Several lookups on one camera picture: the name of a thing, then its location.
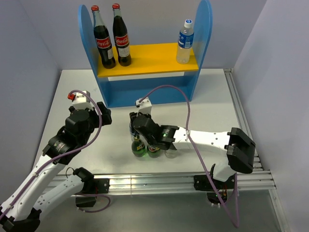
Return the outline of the Pocari Sweat bottle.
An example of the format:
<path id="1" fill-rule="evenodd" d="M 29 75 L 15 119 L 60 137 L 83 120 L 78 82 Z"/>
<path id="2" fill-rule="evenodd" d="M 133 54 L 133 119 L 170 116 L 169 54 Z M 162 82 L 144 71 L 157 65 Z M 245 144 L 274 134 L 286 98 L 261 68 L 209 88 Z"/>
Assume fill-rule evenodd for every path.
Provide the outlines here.
<path id="1" fill-rule="evenodd" d="M 189 62 L 193 39 L 193 21 L 191 19 L 186 19 L 184 26 L 180 29 L 178 37 L 176 60 L 179 64 L 186 64 Z"/>
<path id="2" fill-rule="evenodd" d="M 134 128 L 131 126 L 131 124 L 129 125 L 129 132 L 130 132 L 130 135 L 131 135 L 131 140 L 134 140 L 134 137 L 135 137 L 135 130 L 134 130 Z"/>

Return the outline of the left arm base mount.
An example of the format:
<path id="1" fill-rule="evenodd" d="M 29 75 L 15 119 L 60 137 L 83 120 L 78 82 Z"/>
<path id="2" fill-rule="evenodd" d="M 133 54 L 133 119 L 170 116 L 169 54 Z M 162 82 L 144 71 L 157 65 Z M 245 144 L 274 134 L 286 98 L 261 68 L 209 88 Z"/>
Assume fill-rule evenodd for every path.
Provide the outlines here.
<path id="1" fill-rule="evenodd" d="M 75 205 L 77 210 L 84 213 L 98 213 L 110 206 L 111 199 L 105 195 L 105 193 L 108 193 L 109 184 L 105 181 L 108 181 L 108 179 L 104 179 L 103 181 L 103 191 L 100 191 L 100 184 L 97 180 L 90 180 L 84 183 L 82 190 L 76 193 Z M 106 205 L 100 209 L 92 209 L 98 203 L 99 198 L 106 199 Z"/>

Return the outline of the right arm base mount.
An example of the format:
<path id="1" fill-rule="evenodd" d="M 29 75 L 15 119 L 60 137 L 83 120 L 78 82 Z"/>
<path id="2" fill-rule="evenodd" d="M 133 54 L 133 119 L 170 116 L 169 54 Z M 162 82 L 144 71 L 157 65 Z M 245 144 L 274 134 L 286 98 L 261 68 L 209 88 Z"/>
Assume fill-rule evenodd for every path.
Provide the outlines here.
<path id="1" fill-rule="evenodd" d="M 227 203 L 231 194 L 228 193 L 229 190 L 234 190 L 235 187 L 235 176 L 231 176 L 227 181 L 221 182 L 218 180 L 212 179 L 218 194 L 215 193 L 215 190 L 212 188 L 207 176 L 204 175 L 194 175 L 194 189 L 197 191 L 205 191 L 207 193 L 207 199 L 210 202 L 211 206 L 221 207 L 221 202 L 218 196 L 221 196 L 224 203 Z"/>

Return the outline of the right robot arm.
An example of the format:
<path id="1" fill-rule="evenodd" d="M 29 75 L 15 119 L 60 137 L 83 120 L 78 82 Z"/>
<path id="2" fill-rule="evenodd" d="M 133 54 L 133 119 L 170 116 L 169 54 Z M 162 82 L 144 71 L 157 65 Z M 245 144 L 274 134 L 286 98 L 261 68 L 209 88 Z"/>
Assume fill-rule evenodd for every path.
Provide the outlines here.
<path id="1" fill-rule="evenodd" d="M 172 125 L 158 125 L 149 114 L 130 113 L 131 128 L 141 135 L 149 145 L 165 151 L 211 152 L 219 155 L 209 183 L 220 188 L 234 173 L 253 172 L 255 142 L 240 128 L 231 131 L 206 132 L 186 130 Z"/>

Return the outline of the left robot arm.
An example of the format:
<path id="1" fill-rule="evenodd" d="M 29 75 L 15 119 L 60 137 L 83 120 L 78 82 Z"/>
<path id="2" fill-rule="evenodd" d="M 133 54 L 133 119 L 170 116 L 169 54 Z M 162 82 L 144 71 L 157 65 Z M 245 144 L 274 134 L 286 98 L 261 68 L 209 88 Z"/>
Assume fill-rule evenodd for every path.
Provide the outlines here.
<path id="1" fill-rule="evenodd" d="M 100 125 L 112 123 L 111 111 L 97 102 L 96 112 L 91 104 L 84 108 L 74 104 L 70 115 L 52 137 L 31 173 L 20 187 L 0 206 L 0 224 L 7 232 L 34 232 L 41 220 L 56 206 L 73 194 L 94 194 L 96 181 L 87 169 L 74 169 L 64 182 L 47 193 L 54 177 L 86 146 L 90 135 Z"/>

